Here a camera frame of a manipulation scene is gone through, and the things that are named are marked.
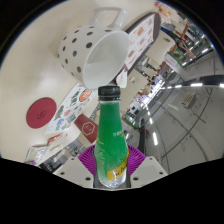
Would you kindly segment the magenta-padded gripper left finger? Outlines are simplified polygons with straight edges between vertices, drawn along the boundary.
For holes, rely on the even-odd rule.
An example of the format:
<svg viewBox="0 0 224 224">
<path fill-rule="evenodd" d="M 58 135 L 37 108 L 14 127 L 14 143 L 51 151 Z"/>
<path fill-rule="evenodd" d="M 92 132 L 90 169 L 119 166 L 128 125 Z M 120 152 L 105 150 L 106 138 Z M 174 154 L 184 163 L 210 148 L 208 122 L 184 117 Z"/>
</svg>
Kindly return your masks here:
<svg viewBox="0 0 224 224">
<path fill-rule="evenodd" d="M 81 187 L 93 188 L 96 175 L 94 148 L 95 146 L 92 145 L 85 149 L 80 155 L 70 157 L 64 165 L 54 172 L 54 175 Z"/>
</svg>

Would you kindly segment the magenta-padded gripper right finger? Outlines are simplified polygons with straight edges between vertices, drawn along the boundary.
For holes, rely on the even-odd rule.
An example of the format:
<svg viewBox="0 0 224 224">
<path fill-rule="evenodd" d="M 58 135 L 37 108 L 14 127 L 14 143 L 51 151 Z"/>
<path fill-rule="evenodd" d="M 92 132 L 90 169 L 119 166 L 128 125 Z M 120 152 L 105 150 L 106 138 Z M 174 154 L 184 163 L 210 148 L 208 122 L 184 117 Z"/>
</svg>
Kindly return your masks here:
<svg viewBox="0 0 224 224">
<path fill-rule="evenodd" d="M 153 157 L 146 157 L 141 151 L 128 146 L 127 188 L 140 188 L 167 176 L 166 171 Z"/>
</svg>

